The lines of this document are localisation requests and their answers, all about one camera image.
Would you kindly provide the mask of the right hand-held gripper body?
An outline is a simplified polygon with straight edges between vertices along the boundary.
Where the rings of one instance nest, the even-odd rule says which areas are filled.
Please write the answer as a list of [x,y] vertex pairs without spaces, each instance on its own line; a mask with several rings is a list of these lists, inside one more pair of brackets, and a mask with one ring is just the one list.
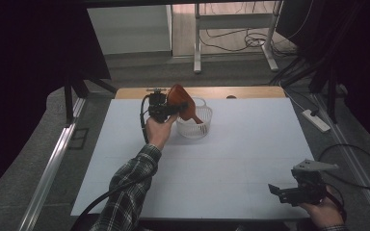
[[297,187],[277,189],[279,201],[292,206],[298,206],[301,203],[319,204],[327,196],[326,183],[321,172],[337,169],[339,169],[337,164],[305,159],[291,169],[292,176],[297,181]]

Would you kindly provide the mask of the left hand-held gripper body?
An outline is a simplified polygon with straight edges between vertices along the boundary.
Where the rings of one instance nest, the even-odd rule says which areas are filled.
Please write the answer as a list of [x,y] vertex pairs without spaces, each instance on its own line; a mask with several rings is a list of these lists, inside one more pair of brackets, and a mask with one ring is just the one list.
[[164,89],[154,88],[147,89],[149,91],[148,97],[148,113],[157,122],[163,123],[168,119],[168,116],[175,115],[179,112],[179,107],[176,105],[169,105],[167,95]]

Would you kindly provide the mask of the wooden paddle hairbrush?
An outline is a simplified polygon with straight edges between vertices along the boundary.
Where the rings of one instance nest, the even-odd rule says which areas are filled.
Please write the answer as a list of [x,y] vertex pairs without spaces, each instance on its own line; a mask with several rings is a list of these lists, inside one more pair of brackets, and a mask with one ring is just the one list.
[[187,104],[187,108],[179,113],[179,116],[187,121],[192,119],[196,124],[202,124],[202,120],[196,115],[196,104],[189,93],[179,84],[172,86],[168,93],[168,103],[170,105]]

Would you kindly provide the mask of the white plastic basket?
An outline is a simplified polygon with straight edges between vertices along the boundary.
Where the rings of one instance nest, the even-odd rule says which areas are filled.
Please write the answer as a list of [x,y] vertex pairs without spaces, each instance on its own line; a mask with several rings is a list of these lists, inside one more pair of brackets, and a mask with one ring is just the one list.
[[194,101],[196,103],[196,116],[201,120],[201,123],[196,123],[192,118],[183,120],[179,117],[176,120],[178,134],[187,139],[201,139],[205,137],[209,133],[213,116],[212,109],[207,106],[203,98],[194,97]]

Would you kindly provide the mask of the person's left hand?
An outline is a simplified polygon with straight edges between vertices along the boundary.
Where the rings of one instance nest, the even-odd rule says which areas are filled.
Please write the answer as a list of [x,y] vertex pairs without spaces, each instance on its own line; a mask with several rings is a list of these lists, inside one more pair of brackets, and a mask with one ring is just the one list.
[[162,151],[170,137],[172,125],[176,120],[177,115],[171,115],[163,123],[159,123],[153,117],[149,117],[145,123],[145,131],[148,137],[148,142]]

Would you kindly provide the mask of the person's right hand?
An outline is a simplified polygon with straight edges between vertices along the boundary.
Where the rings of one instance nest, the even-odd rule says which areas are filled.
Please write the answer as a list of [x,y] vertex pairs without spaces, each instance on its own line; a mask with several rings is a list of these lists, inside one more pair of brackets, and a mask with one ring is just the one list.
[[327,197],[318,205],[301,203],[300,207],[306,210],[318,230],[326,226],[345,224],[338,207]]

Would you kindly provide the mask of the wooden table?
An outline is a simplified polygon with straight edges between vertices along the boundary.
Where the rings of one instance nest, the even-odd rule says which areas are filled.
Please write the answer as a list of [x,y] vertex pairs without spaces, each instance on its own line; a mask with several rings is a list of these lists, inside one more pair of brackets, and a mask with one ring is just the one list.
[[[235,96],[243,98],[285,98],[281,87],[188,87],[185,90],[191,96],[208,99],[225,99]],[[116,93],[116,99],[143,99],[147,95],[146,88],[122,88]]]

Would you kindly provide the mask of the white table cover sheet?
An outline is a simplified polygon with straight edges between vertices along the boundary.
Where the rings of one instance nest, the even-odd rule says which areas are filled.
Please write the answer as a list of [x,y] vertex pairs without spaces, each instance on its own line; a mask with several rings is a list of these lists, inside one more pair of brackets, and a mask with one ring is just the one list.
[[[112,100],[72,216],[108,191],[114,173],[145,144],[141,99]],[[297,187],[291,168],[313,159],[292,103],[283,98],[206,99],[210,130],[187,139],[172,127],[141,213],[143,219],[294,219],[268,184]]]

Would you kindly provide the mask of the white power strip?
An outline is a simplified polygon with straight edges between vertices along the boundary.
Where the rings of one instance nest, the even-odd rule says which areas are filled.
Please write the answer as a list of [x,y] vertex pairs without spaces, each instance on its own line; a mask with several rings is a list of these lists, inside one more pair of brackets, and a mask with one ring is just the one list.
[[326,122],[324,122],[319,116],[312,115],[310,110],[305,110],[302,115],[314,125],[320,132],[325,133],[330,130],[330,127]]

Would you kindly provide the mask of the white cabinet panel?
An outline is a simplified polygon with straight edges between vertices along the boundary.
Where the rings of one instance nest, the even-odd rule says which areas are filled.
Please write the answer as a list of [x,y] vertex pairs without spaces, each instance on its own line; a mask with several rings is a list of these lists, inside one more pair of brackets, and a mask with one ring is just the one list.
[[104,55],[172,50],[172,6],[88,9]]

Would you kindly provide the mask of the black metal stand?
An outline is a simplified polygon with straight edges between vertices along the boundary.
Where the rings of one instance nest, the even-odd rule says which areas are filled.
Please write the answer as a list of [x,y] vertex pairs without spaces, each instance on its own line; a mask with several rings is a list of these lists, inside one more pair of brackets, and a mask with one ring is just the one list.
[[288,77],[287,79],[284,79],[283,75],[302,60],[303,60],[302,57],[295,58],[287,67],[280,70],[276,74],[276,76],[270,80],[269,85],[270,86],[280,85],[282,88],[286,88],[292,85],[293,83],[296,83],[299,80],[303,79],[304,77],[310,74],[314,74],[308,86],[309,90],[312,93],[318,93],[325,85],[328,85],[327,114],[332,120],[332,122],[336,124],[337,119],[335,115],[335,99],[337,96],[336,93],[337,78],[336,75],[334,74],[332,57],[330,57],[329,55],[325,55],[314,64],[311,64],[309,67],[302,69],[300,72],[294,74],[291,77]]
[[83,71],[79,71],[77,74],[67,74],[64,78],[66,127],[69,127],[75,119],[73,111],[72,92],[74,91],[80,98],[86,98],[89,95],[90,91],[85,84],[85,80],[88,80],[113,94],[116,94],[118,91],[117,88],[104,82],[102,79],[96,78]]

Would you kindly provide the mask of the dark curtain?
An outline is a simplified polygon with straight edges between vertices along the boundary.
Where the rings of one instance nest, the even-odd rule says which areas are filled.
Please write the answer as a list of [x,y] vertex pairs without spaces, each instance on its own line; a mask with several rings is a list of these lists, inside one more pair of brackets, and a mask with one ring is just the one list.
[[281,83],[313,74],[312,92],[328,80],[343,85],[347,107],[370,134],[370,0],[285,0],[277,25],[310,63]]
[[60,134],[58,90],[110,74],[81,0],[0,0],[0,222],[18,222]]

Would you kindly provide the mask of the aluminium rail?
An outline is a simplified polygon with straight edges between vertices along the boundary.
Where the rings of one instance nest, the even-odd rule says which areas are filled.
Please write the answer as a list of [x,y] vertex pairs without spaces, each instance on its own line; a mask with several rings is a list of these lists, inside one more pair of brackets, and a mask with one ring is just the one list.
[[[361,161],[357,158],[356,152],[352,147],[348,145],[348,141],[343,135],[342,130],[338,124],[334,124],[330,117],[327,114],[327,105],[323,100],[323,97],[320,94],[311,94],[311,97],[314,99],[315,103],[319,106],[319,115],[330,127],[330,132],[334,140],[338,143],[338,148],[341,150],[341,153],[344,156],[344,159],[354,175],[357,182],[363,186],[370,187],[370,177],[366,173],[366,170],[361,165]],[[362,189],[363,194],[365,195],[369,205],[370,205],[370,190]]]
[[50,188],[54,182],[57,171],[65,156],[67,146],[71,140],[72,134],[75,131],[76,123],[86,100],[78,98],[72,107],[72,120],[69,125],[65,126],[58,138],[56,145],[51,153],[47,165],[42,173],[36,190],[30,200],[30,203],[24,213],[24,216],[19,224],[18,231],[33,231],[39,219],[40,212],[49,194]]

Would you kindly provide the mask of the white metal desk frame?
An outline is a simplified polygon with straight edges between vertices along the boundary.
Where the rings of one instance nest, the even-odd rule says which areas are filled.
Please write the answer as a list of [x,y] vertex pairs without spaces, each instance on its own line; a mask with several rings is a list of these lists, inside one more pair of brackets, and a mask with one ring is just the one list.
[[201,48],[199,32],[205,29],[263,29],[268,33],[260,48],[267,60],[269,68],[277,72],[278,65],[271,51],[271,41],[278,23],[282,0],[277,0],[271,13],[237,13],[205,15],[199,13],[199,3],[195,4],[196,35],[194,46],[194,72],[201,73]]

